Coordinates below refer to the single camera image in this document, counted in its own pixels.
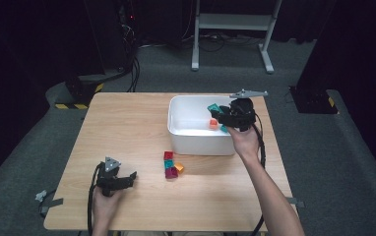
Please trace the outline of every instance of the human arm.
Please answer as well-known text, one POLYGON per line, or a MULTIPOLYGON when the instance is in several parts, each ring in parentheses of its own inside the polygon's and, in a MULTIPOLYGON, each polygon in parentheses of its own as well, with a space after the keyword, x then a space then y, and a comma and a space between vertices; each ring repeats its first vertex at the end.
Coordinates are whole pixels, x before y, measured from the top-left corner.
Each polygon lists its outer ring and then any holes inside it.
POLYGON ((227 127, 227 130, 255 187, 262 214, 271 235, 304 235, 292 206, 260 163, 259 142, 255 130, 238 132, 231 127, 227 127))
POLYGON ((95 187, 93 194, 93 236, 106 236, 111 219, 117 211, 118 201, 123 190, 116 191, 111 197, 102 194, 102 188, 95 187))

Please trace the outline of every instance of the white metal frame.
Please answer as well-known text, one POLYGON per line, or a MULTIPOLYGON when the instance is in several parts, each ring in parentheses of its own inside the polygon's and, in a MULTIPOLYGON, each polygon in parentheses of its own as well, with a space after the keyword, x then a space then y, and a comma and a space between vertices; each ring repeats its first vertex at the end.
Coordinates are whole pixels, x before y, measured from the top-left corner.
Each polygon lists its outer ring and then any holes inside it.
POLYGON ((201 14, 200 0, 197 0, 195 12, 194 47, 192 51, 193 71, 200 69, 199 33, 200 29, 222 29, 222 30, 263 30, 266 31, 264 43, 259 44, 265 69, 267 73, 274 72, 271 59, 268 54, 268 45, 277 22, 282 0, 276 0, 274 12, 271 15, 231 15, 231 14, 201 14))

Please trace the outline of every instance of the forearm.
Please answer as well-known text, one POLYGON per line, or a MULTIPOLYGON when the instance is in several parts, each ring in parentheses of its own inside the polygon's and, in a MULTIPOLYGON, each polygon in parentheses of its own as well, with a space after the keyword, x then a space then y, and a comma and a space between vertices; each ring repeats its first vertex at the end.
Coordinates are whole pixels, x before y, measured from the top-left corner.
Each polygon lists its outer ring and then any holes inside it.
POLYGON ((107 236, 109 220, 95 220, 93 226, 93 236, 107 236))
POLYGON ((301 223, 280 188, 256 158, 242 158, 259 198, 271 235, 304 235, 301 223))

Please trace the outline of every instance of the white container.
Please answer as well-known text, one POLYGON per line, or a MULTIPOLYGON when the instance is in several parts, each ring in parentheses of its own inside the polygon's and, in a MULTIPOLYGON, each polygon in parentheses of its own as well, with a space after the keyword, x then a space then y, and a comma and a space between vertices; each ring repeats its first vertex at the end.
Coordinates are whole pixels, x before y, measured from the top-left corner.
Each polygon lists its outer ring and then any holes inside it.
POLYGON ((220 95, 177 95, 170 100, 167 129, 178 154, 233 155, 231 135, 210 129, 212 104, 229 106, 233 98, 220 95))

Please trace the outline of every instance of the toy block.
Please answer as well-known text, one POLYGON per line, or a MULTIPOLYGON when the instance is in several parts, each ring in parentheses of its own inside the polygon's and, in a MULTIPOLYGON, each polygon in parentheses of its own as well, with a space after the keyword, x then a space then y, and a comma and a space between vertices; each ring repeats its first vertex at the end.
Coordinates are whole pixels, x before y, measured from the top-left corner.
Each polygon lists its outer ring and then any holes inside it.
POLYGON ((167 159, 164 161, 164 168, 167 169, 167 168, 170 168, 170 167, 173 167, 173 160, 172 159, 167 159))
POLYGON ((227 127, 225 127, 225 125, 222 125, 219 129, 225 133, 228 133, 227 127))
POLYGON ((178 170, 175 167, 166 168, 164 170, 164 176, 166 179, 173 179, 178 177, 178 170))
POLYGON ((181 163, 176 162, 176 163, 174 164, 174 166, 175 166, 175 168, 178 170, 179 173, 182 173, 182 171, 184 171, 184 166, 183 166, 181 163))
POLYGON ((210 119, 210 129, 216 130, 219 128, 219 121, 215 118, 210 119))
POLYGON ((163 155, 163 159, 172 159, 173 158, 173 151, 166 151, 163 155))

